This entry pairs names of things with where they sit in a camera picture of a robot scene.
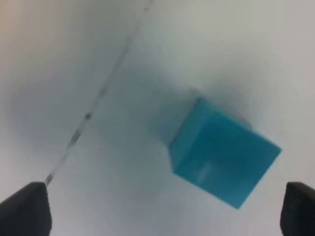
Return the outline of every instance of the blue cube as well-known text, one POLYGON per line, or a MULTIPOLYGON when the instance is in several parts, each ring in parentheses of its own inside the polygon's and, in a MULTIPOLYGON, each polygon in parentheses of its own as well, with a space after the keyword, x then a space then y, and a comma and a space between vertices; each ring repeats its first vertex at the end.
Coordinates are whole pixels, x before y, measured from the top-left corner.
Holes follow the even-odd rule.
POLYGON ((173 173, 239 208, 281 149, 198 99, 169 152, 173 173))

